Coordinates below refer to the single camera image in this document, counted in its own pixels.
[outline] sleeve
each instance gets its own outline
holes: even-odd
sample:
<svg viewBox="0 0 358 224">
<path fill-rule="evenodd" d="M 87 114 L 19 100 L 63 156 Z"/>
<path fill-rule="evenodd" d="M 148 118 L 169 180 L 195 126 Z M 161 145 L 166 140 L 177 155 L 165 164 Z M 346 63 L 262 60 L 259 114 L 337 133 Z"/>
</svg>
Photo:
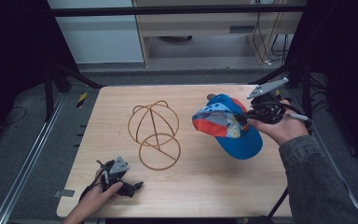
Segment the sleeve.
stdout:
<svg viewBox="0 0 358 224">
<path fill-rule="evenodd" d="M 346 185 L 312 136 L 283 144 L 280 154 L 295 223 L 358 223 Z"/>
</svg>

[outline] person's hand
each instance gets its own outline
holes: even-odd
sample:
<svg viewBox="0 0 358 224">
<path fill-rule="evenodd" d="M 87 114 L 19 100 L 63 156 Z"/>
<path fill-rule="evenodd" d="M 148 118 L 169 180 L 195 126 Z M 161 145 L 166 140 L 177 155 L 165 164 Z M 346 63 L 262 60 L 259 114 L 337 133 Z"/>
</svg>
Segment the person's hand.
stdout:
<svg viewBox="0 0 358 224">
<path fill-rule="evenodd" d="M 288 104 L 286 100 L 282 100 L 281 103 Z M 303 135 L 309 135 L 304 123 L 299 119 L 293 119 L 288 114 L 295 113 L 290 109 L 286 109 L 282 120 L 276 124 L 263 123 L 260 120 L 248 119 L 248 123 L 254 126 L 261 133 L 265 133 L 271 137 L 279 146 L 284 143 Z"/>
<path fill-rule="evenodd" d="M 79 204 L 71 211 L 63 221 L 64 224 L 81 223 L 84 219 L 96 213 L 106 201 L 114 200 L 118 195 L 116 192 L 123 186 L 122 182 L 117 182 L 103 192 L 101 178 L 96 182 L 89 192 L 83 197 Z"/>
</svg>

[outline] baseball cap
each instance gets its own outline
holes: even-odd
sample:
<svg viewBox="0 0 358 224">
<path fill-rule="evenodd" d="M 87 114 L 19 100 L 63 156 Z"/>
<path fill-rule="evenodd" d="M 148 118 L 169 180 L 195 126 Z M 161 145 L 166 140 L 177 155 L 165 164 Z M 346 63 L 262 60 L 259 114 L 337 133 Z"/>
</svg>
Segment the baseball cap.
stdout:
<svg viewBox="0 0 358 224">
<path fill-rule="evenodd" d="M 222 93 L 210 99 L 193 116 L 192 122 L 197 131 L 214 136 L 230 156 L 246 160 L 255 156 L 263 146 L 259 131 L 235 118 L 246 111 L 240 101 Z"/>
</svg>

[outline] black pole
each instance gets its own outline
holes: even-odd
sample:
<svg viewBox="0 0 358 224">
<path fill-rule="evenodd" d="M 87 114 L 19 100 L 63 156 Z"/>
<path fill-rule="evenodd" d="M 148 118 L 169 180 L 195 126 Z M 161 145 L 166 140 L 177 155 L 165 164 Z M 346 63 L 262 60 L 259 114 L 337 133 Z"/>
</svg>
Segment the black pole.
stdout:
<svg viewBox="0 0 358 224">
<path fill-rule="evenodd" d="M 289 194 L 289 189 L 286 187 L 286 189 L 284 190 L 281 198 L 275 203 L 275 206 L 272 208 L 272 210 L 269 212 L 268 214 L 268 218 L 272 219 L 272 217 L 274 216 L 275 212 L 278 210 L 278 208 L 281 206 L 281 204 L 283 203 L 283 200 L 286 198 L 287 194 Z"/>
<path fill-rule="evenodd" d="M 175 7 L 99 7 L 26 9 L 27 13 L 53 17 L 124 16 L 158 14 L 201 14 L 201 13 L 249 13 L 249 12 L 303 12 L 318 9 L 307 4 L 288 5 L 221 5 L 221 6 L 175 6 Z"/>
</svg>

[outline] cable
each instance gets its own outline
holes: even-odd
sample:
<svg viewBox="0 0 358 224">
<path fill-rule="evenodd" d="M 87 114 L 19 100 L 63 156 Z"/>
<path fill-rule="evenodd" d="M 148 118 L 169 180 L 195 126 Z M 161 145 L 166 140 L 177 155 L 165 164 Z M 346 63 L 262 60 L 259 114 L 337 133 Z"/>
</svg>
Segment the cable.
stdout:
<svg viewBox="0 0 358 224">
<path fill-rule="evenodd" d="M 24 114 L 21 116 L 21 118 L 19 118 L 17 120 L 14 120 L 14 121 L 11 121 L 11 122 L 8 122 L 8 123 L 4 123 L 3 125 L 10 125 L 10 124 L 17 123 L 20 120 L 22 120 L 25 117 L 25 115 L 27 115 L 27 110 L 22 106 L 14 106 L 13 109 L 22 109 L 24 111 Z"/>
</svg>

